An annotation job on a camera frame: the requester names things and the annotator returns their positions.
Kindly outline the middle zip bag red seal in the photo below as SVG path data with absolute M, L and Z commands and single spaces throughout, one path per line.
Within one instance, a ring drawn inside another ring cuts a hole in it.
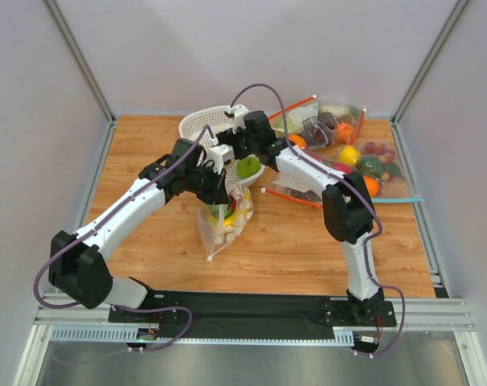
M 345 163 L 331 158 L 322 159 L 321 163 L 331 169 L 342 172 L 343 174 L 349 174 L 352 171 L 356 171 L 353 166 L 346 165 Z M 299 203 L 309 207 L 322 208 L 322 200 L 315 192 L 283 174 L 278 174 L 271 183 L 264 184 L 260 188 L 260 191 L 264 194 L 286 199 L 290 202 Z

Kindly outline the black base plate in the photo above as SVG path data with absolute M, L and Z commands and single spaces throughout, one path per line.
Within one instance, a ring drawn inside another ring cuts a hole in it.
M 360 305 L 323 296 L 154 291 L 142 308 L 174 306 L 193 315 L 187 338 L 331 339 L 336 326 L 397 325 L 393 305 L 382 294 Z

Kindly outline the red fake chili pepper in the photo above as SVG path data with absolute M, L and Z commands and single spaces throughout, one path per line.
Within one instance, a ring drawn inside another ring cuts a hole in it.
M 230 217 L 236 210 L 238 204 L 238 200 L 235 196 L 231 195 L 230 196 L 230 202 L 227 205 L 227 211 L 225 217 Z

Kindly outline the green fake apple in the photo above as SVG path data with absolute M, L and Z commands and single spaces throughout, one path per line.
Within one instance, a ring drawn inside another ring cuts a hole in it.
M 260 171 L 261 164 L 258 158 L 247 156 L 236 164 L 236 173 L 240 179 L 247 179 Z

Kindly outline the back zip bag red seal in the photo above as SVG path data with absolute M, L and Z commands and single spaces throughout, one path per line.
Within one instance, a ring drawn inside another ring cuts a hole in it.
M 312 95 L 268 117 L 278 137 L 300 135 L 304 150 L 352 145 L 365 120 L 366 110 L 327 97 Z

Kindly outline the clear dotted zip bag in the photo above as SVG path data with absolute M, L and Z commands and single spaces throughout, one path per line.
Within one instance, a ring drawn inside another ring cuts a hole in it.
M 229 199 L 230 193 L 236 188 L 244 187 L 242 187 L 240 184 L 233 186 L 229 192 Z M 229 247 L 241 234 L 254 213 L 254 205 L 252 201 L 252 207 L 248 213 L 248 220 L 243 226 L 239 226 L 237 228 L 225 227 L 223 223 L 224 219 L 220 220 L 217 224 L 208 221 L 206 217 L 206 205 L 207 204 L 202 204 L 198 209 L 197 225 L 207 260 L 212 261 L 217 253 L 220 253 L 225 248 Z

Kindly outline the green fake fruit black stripe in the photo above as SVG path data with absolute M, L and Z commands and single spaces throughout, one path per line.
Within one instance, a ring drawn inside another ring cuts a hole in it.
M 225 206 L 222 205 L 206 205 L 206 217 L 207 220 L 213 223 L 218 223 L 224 219 L 226 213 Z

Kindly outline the loose orange fake fruit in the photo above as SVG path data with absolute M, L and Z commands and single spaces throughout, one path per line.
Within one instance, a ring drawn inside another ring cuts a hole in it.
M 289 140 L 293 142 L 296 146 L 299 146 L 302 150 L 305 149 L 307 146 L 305 139 L 300 135 L 291 134 L 289 136 Z

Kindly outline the white perforated plastic basket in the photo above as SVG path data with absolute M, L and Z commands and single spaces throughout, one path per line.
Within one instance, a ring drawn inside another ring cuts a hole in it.
M 203 128 L 206 125 L 211 127 L 213 134 L 217 134 L 221 131 L 232 129 L 233 121 L 228 118 L 224 111 L 229 105 L 219 105 L 210 107 L 207 109 L 199 110 L 198 112 L 191 113 L 185 116 L 178 127 L 178 132 L 181 138 L 186 138 L 191 141 L 195 141 Z M 226 170 L 226 184 L 228 186 L 239 183 L 242 187 L 249 187 L 263 174 L 264 166 L 261 165 L 260 171 L 247 179 L 240 179 L 236 173 L 236 164 L 238 160 L 233 159 L 230 163 L 227 163 L 224 168 Z

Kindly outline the zip bag red seal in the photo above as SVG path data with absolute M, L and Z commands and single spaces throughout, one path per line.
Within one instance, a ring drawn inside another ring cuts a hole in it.
M 346 165 L 345 163 L 331 158 L 322 159 L 321 163 L 331 169 L 342 172 L 343 174 L 349 174 L 352 171 L 356 171 L 353 166 Z M 264 184 L 260 188 L 260 191 L 264 194 L 286 199 L 290 202 L 299 203 L 309 207 L 322 208 L 322 200 L 315 192 L 283 174 L 278 174 L 271 183 Z
M 365 120 L 366 110 L 327 97 L 312 95 L 268 117 L 278 137 L 300 135 L 304 150 L 352 145 Z

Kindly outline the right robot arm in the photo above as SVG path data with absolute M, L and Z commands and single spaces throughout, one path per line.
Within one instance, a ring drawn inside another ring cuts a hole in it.
M 226 108 L 233 127 L 217 134 L 220 143 L 233 148 L 237 159 L 256 156 L 260 163 L 307 186 L 322 200 L 324 224 L 341 243 L 349 284 L 346 313 L 364 322 L 384 302 L 371 252 L 373 221 L 378 217 L 363 177 L 343 174 L 307 155 L 287 138 L 278 138 L 262 111 Z

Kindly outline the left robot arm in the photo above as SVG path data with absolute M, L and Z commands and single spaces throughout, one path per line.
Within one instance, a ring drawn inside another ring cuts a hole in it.
M 87 309 L 103 302 L 139 308 L 148 286 L 135 279 L 113 277 L 109 258 L 145 218 L 183 192 L 209 205 L 229 204 L 223 167 L 231 156 L 228 145 L 204 150 L 197 142 L 177 140 L 171 153 L 145 166 L 133 185 L 90 224 L 72 234 L 55 234 L 49 282 Z

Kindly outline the right zip bag blue seal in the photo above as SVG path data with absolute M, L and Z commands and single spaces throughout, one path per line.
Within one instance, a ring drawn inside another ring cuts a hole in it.
M 342 145 L 336 150 L 338 164 L 356 171 L 365 180 L 374 203 L 417 203 L 424 199 L 407 179 L 397 149 L 385 142 Z

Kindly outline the yellow fake banana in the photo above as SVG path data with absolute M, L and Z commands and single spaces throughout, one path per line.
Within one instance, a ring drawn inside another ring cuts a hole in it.
M 248 213 L 252 207 L 251 192 L 247 187 L 236 188 L 231 193 L 237 198 L 238 204 L 235 212 L 230 217 L 224 217 L 224 226 L 237 228 L 243 226 L 248 220 Z

